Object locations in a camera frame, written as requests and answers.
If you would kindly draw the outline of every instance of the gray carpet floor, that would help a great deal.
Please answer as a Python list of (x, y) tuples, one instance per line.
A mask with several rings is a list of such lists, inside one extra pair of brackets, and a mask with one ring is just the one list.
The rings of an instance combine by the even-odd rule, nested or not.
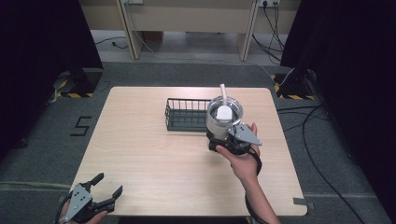
[[(104, 63), (92, 98), (59, 98), (50, 104), (27, 136), (27, 147), (15, 148), (0, 161), (0, 223), (52, 223), (77, 173), (106, 97), (115, 86), (188, 86), (268, 88), (277, 109), (320, 105), (313, 101), (278, 99), (271, 78), (255, 65)], [(270, 74), (288, 68), (267, 66)], [(283, 223), (360, 223), (315, 170), (304, 147), (302, 126), (310, 108), (279, 113), (297, 176), (309, 204), (303, 217), (281, 217)], [(316, 165), (365, 223), (390, 223), (359, 166), (324, 107), (305, 125), (305, 138)], [(90, 126), (85, 136), (75, 125)], [(102, 223), (118, 223), (108, 216)]]

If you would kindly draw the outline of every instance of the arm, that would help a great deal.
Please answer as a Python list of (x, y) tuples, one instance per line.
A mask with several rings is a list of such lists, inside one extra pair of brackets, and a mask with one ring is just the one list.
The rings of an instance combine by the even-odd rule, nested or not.
[[(257, 126), (255, 123), (249, 127), (254, 134), (257, 135)], [(260, 156), (258, 146), (252, 145), (252, 149)], [(233, 167), (233, 173), (239, 178), (247, 193), (247, 199), (254, 210), (254, 212), (262, 220), (270, 223), (280, 223), (276, 216), (271, 204), (269, 204), (265, 197), (262, 187), (260, 186), (259, 179), (257, 178), (257, 162), (249, 154), (236, 156), (222, 146), (217, 146), (216, 150), (230, 161)]]

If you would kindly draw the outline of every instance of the black curtain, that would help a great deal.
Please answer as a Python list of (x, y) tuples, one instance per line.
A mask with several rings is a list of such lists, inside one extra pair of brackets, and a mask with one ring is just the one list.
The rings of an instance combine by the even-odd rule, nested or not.
[(20, 141), (64, 71), (103, 68), (78, 0), (0, 3), (0, 159)]
[(302, 0), (282, 56), (318, 89), (348, 150), (396, 223), (396, 1)]

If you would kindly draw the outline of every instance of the wrist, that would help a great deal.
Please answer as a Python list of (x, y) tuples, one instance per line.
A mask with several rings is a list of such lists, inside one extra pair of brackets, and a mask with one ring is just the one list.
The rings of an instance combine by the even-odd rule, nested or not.
[(240, 179), (242, 186), (244, 187), (245, 191), (248, 191), (248, 189), (255, 189), (255, 188), (260, 188), (260, 183), (259, 179), (257, 176), (253, 176), (250, 178), (244, 178)]

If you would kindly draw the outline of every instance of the black stand base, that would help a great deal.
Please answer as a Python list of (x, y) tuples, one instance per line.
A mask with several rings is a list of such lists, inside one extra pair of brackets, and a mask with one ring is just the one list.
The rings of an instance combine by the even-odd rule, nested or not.
[(59, 94), (71, 98), (92, 97), (101, 76), (102, 72), (85, 72), (83, 81), (74, 80), (69, 76), (62, 83)]
[(314, 100), (313, 93), (307, 80), (290, 80), (289, 78), (283, 83), (287, 74), (274, 74), (273, 81), (275, 84), (276, 95), (282, 99), (293, 100)]

